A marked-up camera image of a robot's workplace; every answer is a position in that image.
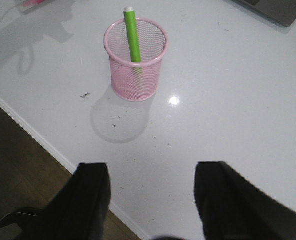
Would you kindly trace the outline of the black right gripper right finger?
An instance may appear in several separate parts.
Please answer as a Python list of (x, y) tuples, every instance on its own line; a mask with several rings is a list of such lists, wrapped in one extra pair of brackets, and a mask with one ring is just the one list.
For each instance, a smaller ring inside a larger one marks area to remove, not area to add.
[(207, 240), (296, 240), (296, 212), (225, 162), (199, 162), (194, 199)]

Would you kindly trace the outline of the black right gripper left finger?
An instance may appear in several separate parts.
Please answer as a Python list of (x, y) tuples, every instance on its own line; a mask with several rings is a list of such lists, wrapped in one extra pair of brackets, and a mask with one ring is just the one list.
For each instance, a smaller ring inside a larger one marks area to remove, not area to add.
[(100, 240), (110, 197), (106, 164), (80, 163), (45, 209), (20, 208), (0, 220), (0, 229), (17, 224), (26, 240)]

